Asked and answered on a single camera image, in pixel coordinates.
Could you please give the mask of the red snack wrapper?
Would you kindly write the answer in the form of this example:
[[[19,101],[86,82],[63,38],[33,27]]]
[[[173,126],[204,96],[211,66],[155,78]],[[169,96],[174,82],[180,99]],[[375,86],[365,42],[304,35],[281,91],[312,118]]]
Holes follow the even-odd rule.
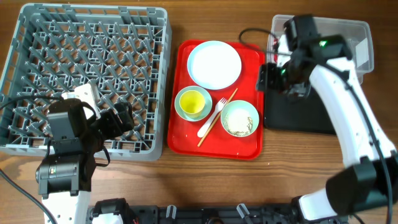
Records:
[[[278,38],[274,38],[274,40],[273,40],[273,46],[272,46],[272,50],[273,50],[273,52],[274,52],[274,55],[273,55],[273,61],[274,61],[274,63],[277,63],[277,59],[278,59],[278,55],[277,55],[277,53],[278,53],[278,48],[279,48],[279,39],[278,39]]]

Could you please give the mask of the rice and peanut shells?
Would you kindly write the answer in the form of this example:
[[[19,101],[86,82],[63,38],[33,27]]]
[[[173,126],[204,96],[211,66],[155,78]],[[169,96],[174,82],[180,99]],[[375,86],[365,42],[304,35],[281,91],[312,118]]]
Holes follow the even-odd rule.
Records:
[[[223,124],[233,136],[247,136],[251,133],[253,121],[248,111],[238,108],[226,114]]]

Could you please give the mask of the yellow plastic cup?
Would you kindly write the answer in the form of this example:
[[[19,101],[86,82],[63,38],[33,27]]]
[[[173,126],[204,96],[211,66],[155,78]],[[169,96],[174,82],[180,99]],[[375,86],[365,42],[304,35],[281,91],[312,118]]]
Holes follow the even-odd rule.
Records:
[[[205,97],[196,90],[188,90],[183,93],[179,105],[189,118],[197,118],[205,107]]]

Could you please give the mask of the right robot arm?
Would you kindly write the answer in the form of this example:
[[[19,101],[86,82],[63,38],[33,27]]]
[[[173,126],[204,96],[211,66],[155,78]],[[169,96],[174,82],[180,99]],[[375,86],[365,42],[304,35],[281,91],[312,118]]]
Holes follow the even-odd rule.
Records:
[[[321,35],[311,15],[291,17],[260,68],[268,128],[336,134],[344,169],[316,192],[295,197],[290,221],[312,223],[397,202],[397,149],[363,93],[342,35]]]

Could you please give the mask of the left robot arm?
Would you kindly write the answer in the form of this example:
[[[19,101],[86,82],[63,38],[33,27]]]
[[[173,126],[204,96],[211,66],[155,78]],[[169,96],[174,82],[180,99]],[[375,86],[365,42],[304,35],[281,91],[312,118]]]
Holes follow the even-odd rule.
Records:
[[[134,127],[130,103],[116,103],[99,117],[87,117],[91,106],[76,98],[49,107],[54,153],[46,155],[36,170],[45,216],[52,223],[85,223],[91,196],[91,178],[99,163],[95,154],[104,142]]]

